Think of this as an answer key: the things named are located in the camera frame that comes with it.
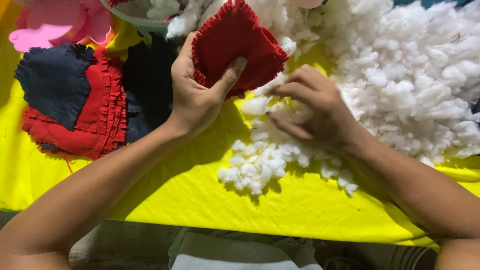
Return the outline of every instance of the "floor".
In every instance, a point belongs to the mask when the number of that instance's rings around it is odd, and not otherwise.
[[[16,212],[0,211],[0,229]],[[74,270],[167,270],[168,248],[180,227],[105,220],[71,250]],[[323,263],[335,256],[354,258],[370,269],[390,269],[394,245],[315,240],[315,258]],[[430,254],[423,270],[433,269]]]

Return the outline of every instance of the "yellow tablecloth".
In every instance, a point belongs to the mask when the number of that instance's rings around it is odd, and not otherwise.
[[[69,175],[64,159],[40,153],[21,131],[26,106],[13,72],[20,54],[8,41],[20,8],[0,3],[0,209],[25,209],[53,185]],[[109,46],[112,55],[126,56],[126,48],[140,38],[128,23],[116,20],[117,37]],[[313,48],[292,66],[302,63],[327,67]],[[395,206],[361,173],[354,198],[339,191],[334,180],[321,179],[318,163],[307,169],[291,164],[286,177],[268,185],[268,192],[251,196],[235,191],[216,178],[228,166],[230,146],[250,135],[237,107],[229,100],[205,132],[171,154],[145,176],[120,202],[111,218],[311,237],[327,240],[378,242],[401,245],[434,245],[428,233]],[[73,171],[90,161],[76,159]],[[439,170],[462,181],[480,195],[480,158],[455,160]]]

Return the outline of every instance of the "red fabric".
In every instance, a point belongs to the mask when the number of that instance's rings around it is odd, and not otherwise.
[[[120,3],[125,3],[125,2],[128,2],[129,0],[108,0],[108,5],[110,6],[110,8],[113,8],[113,6],[116,6]]]
[[[248,64],[227,98],[254,90],[273,80],[288,60],[273,34],[258,25],[258,17],[245,0],[228,0],[208,19],[192,42],[195,80],[211,87],[238,56]]]
[[[96,160],[125,142],[126,95],[120,84],[121,62],[108,59],[106,49],[96,49],[86,70],[91,90],[73,131],[28,107],[22,129],[37,144],[55,145],[55,154],[76,154]]]

